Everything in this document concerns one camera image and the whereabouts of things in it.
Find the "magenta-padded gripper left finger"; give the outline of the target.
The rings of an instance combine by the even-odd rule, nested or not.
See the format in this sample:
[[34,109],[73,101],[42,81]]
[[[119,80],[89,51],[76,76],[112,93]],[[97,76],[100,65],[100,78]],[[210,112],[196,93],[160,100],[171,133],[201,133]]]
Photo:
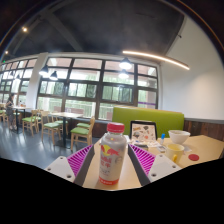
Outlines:
[[59,156],[45,170],[82,186],[94,154],[94,145],[91,144],[68,157]]

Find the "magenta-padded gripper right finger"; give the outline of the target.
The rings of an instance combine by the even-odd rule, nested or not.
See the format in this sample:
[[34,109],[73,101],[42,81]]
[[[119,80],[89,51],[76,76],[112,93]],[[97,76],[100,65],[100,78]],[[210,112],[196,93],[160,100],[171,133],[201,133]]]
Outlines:
[[142,186],[181,170],[164,154],[154,155],[132,144],[128,145],[128,155]]

